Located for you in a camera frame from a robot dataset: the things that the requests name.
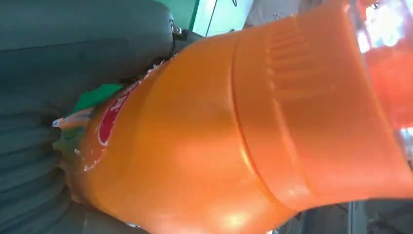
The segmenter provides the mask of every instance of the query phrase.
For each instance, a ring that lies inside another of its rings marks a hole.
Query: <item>plastic bottle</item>
[[[79,147],[82,196],[154,234],[261,234],[413,197],[413,4],[373,3],[204,39],[118,93]]]

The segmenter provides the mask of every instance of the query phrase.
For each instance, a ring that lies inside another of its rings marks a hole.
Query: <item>orange bottle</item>
[[[204,39],[118,93],[78,149],[82,196],[154,234],[262,234],[311,207],[413,197],[397,137],[413,5],[365,2]]]

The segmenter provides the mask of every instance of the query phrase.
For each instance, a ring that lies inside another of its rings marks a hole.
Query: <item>dark green fabric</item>
[[[0,234],[146,233],[71,201],[51,125],[169,56],[170,19],[151,0],[0,1]]]

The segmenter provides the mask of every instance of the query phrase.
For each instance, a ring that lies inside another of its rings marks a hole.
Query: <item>red label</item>
[[[139,85],[139,81],[125,89],[118,98],[116,98],[110,107],[107,109],[102,121],[99,125],[98,139],[101,145],[107,146],[108,140],[112,132],[113,125],[122,109],[123,104],[128,99],[129,95]]]

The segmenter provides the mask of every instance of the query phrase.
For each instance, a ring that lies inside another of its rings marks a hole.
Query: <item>green surface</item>
[[[175,18],[175,24],[183,29],[192,30],[195,21],[196,9],[198,9],[199,0],[157,0],[165,4],[172,12]],[[121,86],[119,85],[102,85],[99,89],[84,93],[76,104],[74,112],[96,106],[102,101],[113,95]]]
[[[122,86],[114,84],[104,84],[98,89],[82,94],[73,112],[78,112],[86,108],[96,106],[112,96],[114,92],[119,90],[121,87]]]

